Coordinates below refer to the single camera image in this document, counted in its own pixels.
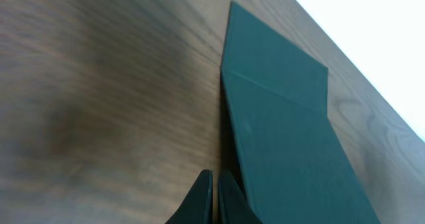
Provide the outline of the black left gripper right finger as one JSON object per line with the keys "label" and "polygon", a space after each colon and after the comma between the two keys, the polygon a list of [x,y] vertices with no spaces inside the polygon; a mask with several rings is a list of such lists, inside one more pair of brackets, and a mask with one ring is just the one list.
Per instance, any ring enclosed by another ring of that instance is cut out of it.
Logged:
{"label": "black left gripper right finger", "polygon": [[262,224],[228,170],[218,177],[218,208],[222,224]]}

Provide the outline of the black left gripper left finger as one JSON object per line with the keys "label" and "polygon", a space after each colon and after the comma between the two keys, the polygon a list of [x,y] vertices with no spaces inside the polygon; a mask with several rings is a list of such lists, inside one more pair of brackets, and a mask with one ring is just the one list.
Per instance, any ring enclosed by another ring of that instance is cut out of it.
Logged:
{"label": "black left gripper left finger", "polygon": [[211,224],[213,222],[213,172],[200,172],[184,200],[166,224]]}

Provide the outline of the dark green box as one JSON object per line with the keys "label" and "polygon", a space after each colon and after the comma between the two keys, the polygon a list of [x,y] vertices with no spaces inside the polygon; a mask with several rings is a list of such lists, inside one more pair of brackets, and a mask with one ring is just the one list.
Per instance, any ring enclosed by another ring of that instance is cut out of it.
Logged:
{"label": "dark green box", "polygon": [[324,65],[231,3],[221,73],[246,197],[261,222],[378,222],[327,117]]}

